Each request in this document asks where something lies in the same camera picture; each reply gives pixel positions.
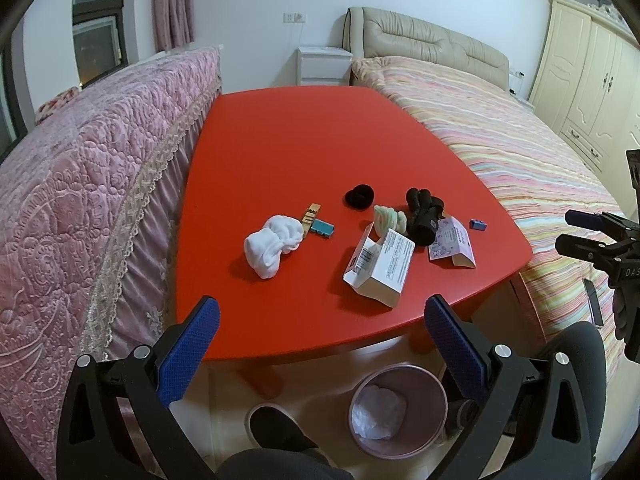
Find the headboard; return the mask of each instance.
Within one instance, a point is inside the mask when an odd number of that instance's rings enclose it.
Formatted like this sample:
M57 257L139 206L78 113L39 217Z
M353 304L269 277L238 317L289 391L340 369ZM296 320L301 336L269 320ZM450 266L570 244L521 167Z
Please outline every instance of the headboard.
M350 7L342 47L355 58L404 56L431 61L509 89L509 59L503 53L459 32L397 12Z

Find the pink curtain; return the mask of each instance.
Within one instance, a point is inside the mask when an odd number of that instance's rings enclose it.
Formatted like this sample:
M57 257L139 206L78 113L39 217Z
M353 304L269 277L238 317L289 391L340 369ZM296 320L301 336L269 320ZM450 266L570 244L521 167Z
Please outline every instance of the pink curtain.
M153 0L158 50L193 41L193 0Z

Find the silver bolt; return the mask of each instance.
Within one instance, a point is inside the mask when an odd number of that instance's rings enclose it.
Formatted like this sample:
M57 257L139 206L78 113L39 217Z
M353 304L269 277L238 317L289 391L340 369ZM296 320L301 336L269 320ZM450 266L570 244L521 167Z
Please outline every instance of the silver bolt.
M500 357L511 357L511 348L509 348L507 345L498 345L495 347L495 353Z
M556 354L556 361L558 361L561 365L569 364L569 357L567 354L563 354L562 352L558 352Z
M147 345L140 345L133 351L133 357L136 359L145 359L151 354L151 348Z
M84 354L78 358L78 361L76 361L76 364L80 368L84 368L85 366L88 366L90 362L91 362L91 356Z

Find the striped blanket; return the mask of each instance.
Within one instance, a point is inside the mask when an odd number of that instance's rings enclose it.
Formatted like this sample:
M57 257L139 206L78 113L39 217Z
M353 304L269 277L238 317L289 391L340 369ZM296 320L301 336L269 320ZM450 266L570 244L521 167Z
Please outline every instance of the striped blanket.
M523 308L540 343L576 321L590 319L582 279L594 282L605 319L602 336L611 377L623 346L614 336L607 275L559 256L554 248L560 233L608 240L564 222L568 209L622 214L594 174L533 113L479 77L405 57L356 60L353 72L442 140L527 237L533 259L521 277L531 302Z

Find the red tabletop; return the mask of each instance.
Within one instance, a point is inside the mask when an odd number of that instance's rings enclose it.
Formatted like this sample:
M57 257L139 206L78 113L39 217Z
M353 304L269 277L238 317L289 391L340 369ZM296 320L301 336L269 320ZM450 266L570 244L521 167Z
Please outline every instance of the red tabletop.
M372 208L355 211L344 193L369 184L375 204L406 209L411 187L427 188L469 230L476 269L430 262L417 248L394 309L364 298L342 275ZM311 203L335 226L309 233L260 279L244 239L273 215L301 219ZM420 123L373 90L293 87L240 92L212 106L188 178L177 257L177 317L203 294L221 322L205 359L286 362L364 346L421 322L425 300L457 303L507 279L530 259L522 232L480 182Z

